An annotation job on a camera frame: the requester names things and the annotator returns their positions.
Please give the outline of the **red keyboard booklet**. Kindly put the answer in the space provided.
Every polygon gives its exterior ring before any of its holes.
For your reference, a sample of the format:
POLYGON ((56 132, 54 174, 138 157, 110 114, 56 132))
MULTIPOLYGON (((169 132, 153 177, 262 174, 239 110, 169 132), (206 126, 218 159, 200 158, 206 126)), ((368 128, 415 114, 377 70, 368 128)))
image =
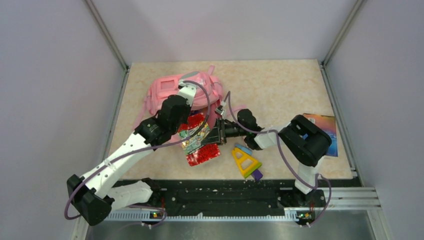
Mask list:
MULTIPOLYGON (((188 123, 184 123, 180 126, 177 132, 179 138, 185 139, 194 134, 203 124, 204 120, 205 116, 202 112, 194 111, 188 117, 188 123)), ((217 144, 201 143, 209 132, 210 127, 208 123, 206 123, 195 136, 181 143, 181 147, 185 153, 186 160, 190 167, 206 163, 207 161, 217 158, 221 155, 217 144)))

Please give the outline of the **pink student backpack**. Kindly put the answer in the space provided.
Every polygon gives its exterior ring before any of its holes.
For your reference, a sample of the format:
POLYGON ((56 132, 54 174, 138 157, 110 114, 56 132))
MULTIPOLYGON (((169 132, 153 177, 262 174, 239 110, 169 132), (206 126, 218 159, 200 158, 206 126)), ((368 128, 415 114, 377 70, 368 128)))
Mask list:
POLYGON ((133 124, 136 128, 142 121, 144 113, 154 116, 171 95, 180 95, 188 99, 193 111, 211 107, 208 124, 215 124, 215 109, 224 101, 224 88, 219 78, 213 75, 215 66, 210 65, 207 71, 192 71, 187 74, 169 75, 156 79, 150 85, 143 99, 141 110, 133 124))

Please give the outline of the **colourful thin book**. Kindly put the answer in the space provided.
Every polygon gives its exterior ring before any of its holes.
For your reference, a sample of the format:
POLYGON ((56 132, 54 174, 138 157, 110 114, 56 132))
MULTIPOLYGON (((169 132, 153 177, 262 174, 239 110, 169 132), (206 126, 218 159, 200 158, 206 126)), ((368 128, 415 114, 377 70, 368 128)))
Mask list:
POLYGON ((304 113, 303 116, 310 122, 315 124, 317 127, 322 129, 326 134, 329 135, 332 143, 326 153, 329 157, 338 157, 338 141, 337 141, 337 126, 336 118, 329 115, 320 115, 312 113, 304 113))

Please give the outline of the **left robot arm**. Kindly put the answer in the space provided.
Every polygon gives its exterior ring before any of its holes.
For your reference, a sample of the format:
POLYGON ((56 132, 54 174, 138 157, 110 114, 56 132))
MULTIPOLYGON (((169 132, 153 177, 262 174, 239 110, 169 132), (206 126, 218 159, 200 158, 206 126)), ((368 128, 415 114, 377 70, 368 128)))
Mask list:
POLYGON ((193 93, 177 93, 167 97, 161 109, 142 120, 127 140, 93 169, 67 181, 68 200, 63 215, 66 220, 83 218, 90 226, 103 222, 111 212, 137 203, 154 207, 160 193, 153 185, 139 180, 115 186, 136 163, 160 148, 172 146, 171 137, 187 121, 194 105, 193 93))

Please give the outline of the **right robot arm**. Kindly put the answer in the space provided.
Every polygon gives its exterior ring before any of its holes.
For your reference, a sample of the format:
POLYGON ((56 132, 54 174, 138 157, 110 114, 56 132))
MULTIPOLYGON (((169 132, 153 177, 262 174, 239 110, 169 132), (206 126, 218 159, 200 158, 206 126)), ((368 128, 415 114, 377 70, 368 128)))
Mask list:
POLYGON ((269 147, 282 150, 285 145, 298 160, 298 169, 289 170, 295 176, 293 200, 299 206, 307 206, 318 187, 320 160, 326 155, 331 137, 303 115, 296 115, 283 127, 263 128, 257 124, 252 112, 245 108, 237 112, 236 120, 217 119, 214 127, 201 141, 202 145, 223 145, 227 138, 243 137, 247 147, 260 151, 269 147))

